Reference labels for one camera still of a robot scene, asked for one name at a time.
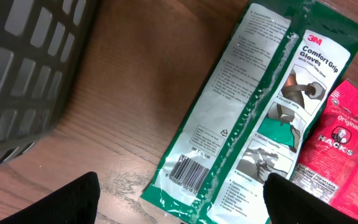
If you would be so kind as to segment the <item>green white packet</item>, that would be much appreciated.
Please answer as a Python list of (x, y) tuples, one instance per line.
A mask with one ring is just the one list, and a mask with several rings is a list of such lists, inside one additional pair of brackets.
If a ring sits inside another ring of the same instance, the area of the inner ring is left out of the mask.
[(289, 179), (358, 51), (358, 19), (324, 1), (249, 1), (142, 200), (185, 223), (268, 223), (263, 186)]

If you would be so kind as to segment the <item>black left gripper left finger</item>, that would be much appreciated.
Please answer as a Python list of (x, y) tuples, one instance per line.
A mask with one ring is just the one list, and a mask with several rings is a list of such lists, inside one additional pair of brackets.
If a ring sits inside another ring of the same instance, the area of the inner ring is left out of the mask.
[(94, 224), (100, 192), (97, 173), (87, 172), (0, 224)]

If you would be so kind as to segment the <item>red snack bag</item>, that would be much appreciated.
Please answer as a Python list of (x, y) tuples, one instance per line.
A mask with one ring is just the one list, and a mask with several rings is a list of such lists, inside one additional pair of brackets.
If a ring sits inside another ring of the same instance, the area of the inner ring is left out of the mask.
[(351, 80), (328, 97), (291, 182), (358, 220), (358, 87)]

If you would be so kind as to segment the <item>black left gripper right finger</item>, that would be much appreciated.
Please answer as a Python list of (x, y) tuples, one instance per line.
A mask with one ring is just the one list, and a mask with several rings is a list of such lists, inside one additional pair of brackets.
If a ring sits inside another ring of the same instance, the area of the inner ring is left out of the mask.
[(268, 175), (263, 196), (273, 224), (358, 224), (276, 173)]

